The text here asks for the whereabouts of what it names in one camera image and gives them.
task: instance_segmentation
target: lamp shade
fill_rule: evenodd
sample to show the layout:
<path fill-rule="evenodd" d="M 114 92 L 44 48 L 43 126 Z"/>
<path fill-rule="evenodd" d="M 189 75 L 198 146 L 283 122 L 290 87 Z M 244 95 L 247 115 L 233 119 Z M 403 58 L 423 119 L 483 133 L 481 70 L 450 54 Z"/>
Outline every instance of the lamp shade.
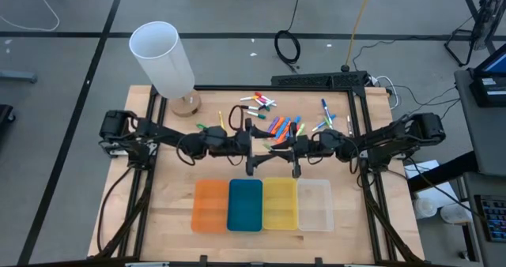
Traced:
<path fill-rule="evenodd" d="M 193 90 L 195 76 L 174 26 L 155 21 L 135 30 L 130 50 L 163 97 L 181 98 Z"/>

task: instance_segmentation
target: white container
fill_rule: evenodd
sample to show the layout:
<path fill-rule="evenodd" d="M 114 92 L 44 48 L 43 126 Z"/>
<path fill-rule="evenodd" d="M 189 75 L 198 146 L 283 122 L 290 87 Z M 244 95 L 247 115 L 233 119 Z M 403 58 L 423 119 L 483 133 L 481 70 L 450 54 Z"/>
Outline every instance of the white container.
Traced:
<path fill-rule="evenodd" d="M 462 202 L 461 204 L 469 208 L 468 201 Z M 441 217 L 449 224 L 464 224 L 473 220 L 471 212 L 457 203 L 445 205 L 441 208 Z"/>
<path fill-rule="evenodd" d="M 417 220 L 434 216 L 437 213 L 436 203 L 429 198 L 419 198 L 414 200 L 413 209 Z"/>
<path fill-rule="evenodd" d="M 195 77 L 174 26 L 162 21 L 144 24 L 132 34 L 129 46 L 163 97 L 176 99 L 191 92 Z"/>
<path fill-rule="evenodd" d="M 334 209 L 328 180 L 297 180 L 298 226 L 301 231 L 333 231 Z"/>

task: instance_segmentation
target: yellow tray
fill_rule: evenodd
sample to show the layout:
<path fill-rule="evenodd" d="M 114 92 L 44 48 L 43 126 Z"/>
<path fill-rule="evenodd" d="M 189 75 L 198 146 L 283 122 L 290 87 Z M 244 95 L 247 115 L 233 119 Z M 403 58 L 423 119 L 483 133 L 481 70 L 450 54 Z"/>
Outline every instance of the yellow tray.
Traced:
<path fill-rule="evenodd" d="M 263 180 L 263 228 L 297 229 L 297 184 L 291 178 Z"/>

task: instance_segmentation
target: orange tray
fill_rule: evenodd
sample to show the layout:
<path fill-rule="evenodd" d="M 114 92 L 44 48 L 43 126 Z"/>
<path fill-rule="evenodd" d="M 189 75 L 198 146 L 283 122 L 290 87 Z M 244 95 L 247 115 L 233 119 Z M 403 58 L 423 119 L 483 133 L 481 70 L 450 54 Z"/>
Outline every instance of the orange tray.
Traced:
<path fill-rule="evenodd" d="M 228 181 L 198 180 L 191 215 L 191 229 L 201 233 L 227 231 Z"/>

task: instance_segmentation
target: wooden table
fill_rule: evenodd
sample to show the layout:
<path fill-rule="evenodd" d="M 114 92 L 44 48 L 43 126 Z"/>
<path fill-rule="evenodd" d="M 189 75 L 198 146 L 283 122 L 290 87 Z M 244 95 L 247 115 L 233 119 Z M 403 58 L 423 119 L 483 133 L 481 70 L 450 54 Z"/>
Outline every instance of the wooden table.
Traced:
<path fill-rule="evenodd" d="M 367 88 L 367 102 L 372 128 L 388 125 L 391 118 L 387 94 L 384 88 Z M 230 109 L 240 97 L 252 92 L 202 91 L 202 108 L 189 118 L 175 116 L 169 109 L 165 112 L 164 125 L 183 133 L 195 132 L 196 123 L 207 126 L 219 125 L 218 111 L 222 111 L 225 123 Z M 348 132 L 346 116 L 349 103 L 344 92 L 269 92 L 276 99 L 277 107 L 268 113 L 267 120 L 254 118 L 254 124 L 266 130 L 275 116 L 302 117 L 309 133 L 323 120 L 321 98 L 325 98 L 333 114 L 334 128 Z M 131 86 L 125 108 L 140 116 L 145 115 L 149 98 L 149 86 Z M 360 103 L 357 103 L 361 132 Z M 228 127 L 228 135 L 233 131 Z M 256 140 L 253 149 L 257 154 L 266 153 L 262 141 Z M 127 158 L 111 161 L 104 193 L 126 170 Z M 157 157 L 153 192 L 149 203 L 149 215 L 141 260 L 143 261 L 198 261 L 200 255 L 208 255 L 209 261 L 231 262 L 299 262 L 313 263 L 321 257 L 324 263 L 373 263 L 371 239 L 368 231 L 366 208 L 356 176 L 349 173 L 349 165 L 334 157 L 310 166 L 301 160 L 302 178 L 328 179 L 331 183 L 334 206 L 334 231 L 261 231 L 259 233 L 229 232 L 222 235 L 197 234 L 191 230 L 191 213 L 194 199 L 194 184 L 199 179 L 245 179 L 244 164 L 231 166 L 226 158 L 206 157 L 194 167 L 178 160 L 175 149 L 162 145 Z M 392 171 L 403 172 L 402 163 L 392 161 Z M 265 177 L 291 177 L 291 164 L 275 159 L 262 164 L 255 171 L 255 179 Z M 397 175 L 384 173 L 383 186 L 387 199 L 391 223 L 405 243 L 420 258 L 423 258 L 420 235 L 410 200 L 406 180 Z M 124 179 L 112 192 L 104 213 L 102 244 L 105 244 L 123 222 L 132 174 Z M 127 254 L 133 250 L 136 224 L 131 228 Z M 387 258 L 383 229 L 378 229 L 382 257 Z M 96 230 L 93 233 L 89 254 L 96 254 Z"/>

